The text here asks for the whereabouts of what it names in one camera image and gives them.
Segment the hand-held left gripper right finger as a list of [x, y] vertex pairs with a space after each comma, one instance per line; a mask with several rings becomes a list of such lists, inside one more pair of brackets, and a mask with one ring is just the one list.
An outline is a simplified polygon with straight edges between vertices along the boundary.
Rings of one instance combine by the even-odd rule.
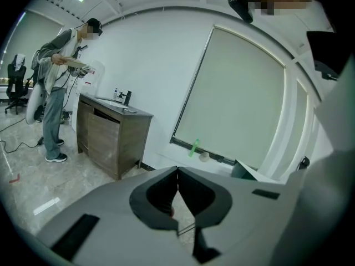
[[201, 264], [220, 255], [207, 246], [204, 228], [219, 225], [231, 209], [231, 194], [224, 187], [184, 168], [178, 168], [178, 190], [195, 218], [195, 238], [192, 255]]

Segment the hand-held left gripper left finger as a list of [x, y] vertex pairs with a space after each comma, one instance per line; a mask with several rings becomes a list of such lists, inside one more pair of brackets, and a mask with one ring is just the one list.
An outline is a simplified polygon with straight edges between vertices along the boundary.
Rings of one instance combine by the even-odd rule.
[[178, 168], [171, 167], [137, 186], [131, 193], [131, 210], [151, 229], [177, 231], [172, 203], [178, 191]]

